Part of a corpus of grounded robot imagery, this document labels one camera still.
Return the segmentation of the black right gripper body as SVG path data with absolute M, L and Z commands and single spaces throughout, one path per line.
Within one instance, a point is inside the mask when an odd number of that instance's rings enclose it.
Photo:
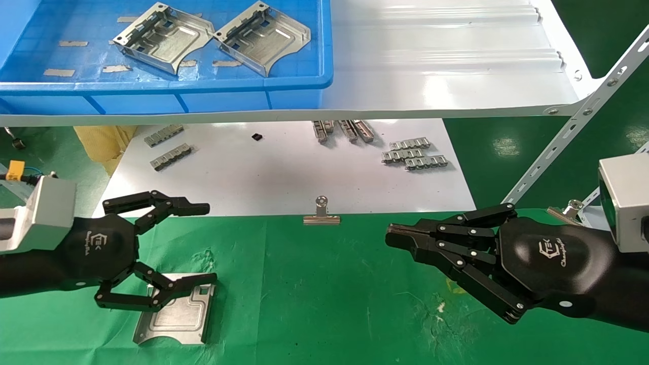
M 596 287 L 618 256 L 610 233 L 582 226 L 551 226 L 528 217 L 498 229 L 503 270 L 534 307 L 568 317 L 594 317 Z

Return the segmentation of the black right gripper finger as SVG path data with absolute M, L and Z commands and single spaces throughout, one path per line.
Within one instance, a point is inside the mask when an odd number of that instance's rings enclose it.
M 387 245 L 410 252 L 416 263 L 438 268 L 496 316 L 516 324 L 528 311 L 528 303 L 493 280 L 494 256 L 432 237 L 388 237 Z
M 444 220 L 422 218 L 412 226 L 391 224 L 387 229 L 387 233 L 404 236 L 422 234 L 423 236 L 438 239 L 449 237 L 494 238 L 495 228 L 516 217 L 515 205 L 504 203 L 457 213 Z

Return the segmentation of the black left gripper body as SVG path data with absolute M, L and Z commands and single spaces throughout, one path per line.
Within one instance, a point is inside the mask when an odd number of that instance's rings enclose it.
M 132 272 L 138 259 L 136 227 L 109 214 L 99 218 L 75 217 L 60 244 L 64 274 L 61 289 L 73 290 L 118 284 Z

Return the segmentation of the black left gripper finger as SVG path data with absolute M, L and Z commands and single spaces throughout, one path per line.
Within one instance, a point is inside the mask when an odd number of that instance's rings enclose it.
M 134 310 L 138 312 L 159 312 L 172 300 L 189 296 L 196 286 L 216 284 L 216 273 L 200 273 L 169 279 L 144 263 L 134 263 L 127 275 L 134 274 L 140 280 L 151 284 L 157 293 L 154 296 L 139 296 L 112 293 L 112 288 L 120 282 L 117 279 L 105 280 L 95 295 L 95 302 L 102 309 Z
M 106 214 L 126 213 L 151 207 L 151 211 L 135 221 L 136 234 L 148 232 L 170 215 L 200 216 L 207 215 L 210 210 L 208 203 L 190 203 L 185 197 L 169 197 L 157 190 L 111 198 L 105 200 L 102 207 Z

